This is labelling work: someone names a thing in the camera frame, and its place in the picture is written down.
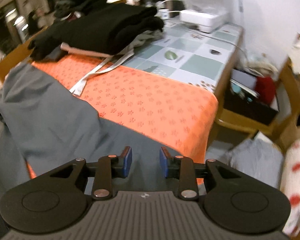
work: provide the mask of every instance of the black folded clothes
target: black folded clothes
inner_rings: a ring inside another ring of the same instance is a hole
[[[31,58],[45,58],[61,43],[87,51],[116,55],[145,31],[162,30],[163,21],[155,17],[156,8],[128,4],[109,4],[93,0],[81,6],[86,16],[71,22],[53,24],[29,44],[34,49]]]

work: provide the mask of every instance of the chair backrest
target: chair backrest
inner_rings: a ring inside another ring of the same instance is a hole
[[[284,67],[282,68],[279,79],[277,81],[277,93],[279,112],[285,112],[288,108],[288,114],[280,116],[274,121],[274,128],[271,135],[271,140],[276,143],[285,153],[290,145],[298,138],[300,138],[300,126],[297,127],[298,117],[300,115],[300,76],[293,73],[291,59],[288,58]],[[280,106],[280,96],[288,98],[282,100]]]
[[[0,61],[0,81],[3,82],[5,76],[9,73],[10,69],[16,66],[19,62],[25,60],[30,56],[32,50],[28,49],[30,41],[39,33],[45,31],[42,29],[32,37],[30,37],[25,43],[20,44],[12,52],[10,52],[2,61]]]

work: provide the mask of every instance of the metal rivet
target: metal rivet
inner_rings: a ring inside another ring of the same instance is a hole
[[[110,192],[106,189],[97,189],[93,193],[96,197],[108,197]]]
[[[181,196],[184,198],[193,198],[197,196],[197,193],[194,190],[187,189],[181,192]]]

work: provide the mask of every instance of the checkered tablecloth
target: checkered tablecloth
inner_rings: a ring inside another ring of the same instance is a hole
[[[228,23],[204,35],[237,45],[241,32],[242,27]],[[164,27],[164,38],[136,48],[134,57],[124,65],[214,92],[236,47],[209,37],[196,35],[178,19],[170,19]]]

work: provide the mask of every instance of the orange patterned cloth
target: orange patterned cloth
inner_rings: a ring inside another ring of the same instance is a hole
[[[97,58],[68,55],[57,63],[33,65],[70,89],[100,62]],[[218,107],[209,91],[119,66],[89,79],[80,99],[93,106],[100,117],[159,141],[195,162],[204,162]]]

